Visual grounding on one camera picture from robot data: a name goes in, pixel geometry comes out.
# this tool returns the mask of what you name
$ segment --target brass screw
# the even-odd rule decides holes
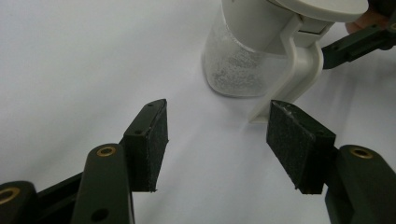
[[[354,148],[350,149],[350,153],[352,153],[352,155],[354,155],[356,157],[366,159],[366,160],[373,158],[373,154],[369,150],[362,148],[362,147],[354,147]]]
[[[116,149],[114,147],[102,147],[96,152],[96,155],[100,157],[108,157],[114,153],[116,153]]]
[[[0,204],[8,203],[16,198],[20,192],[20,189],[14,187],[0,190]]]

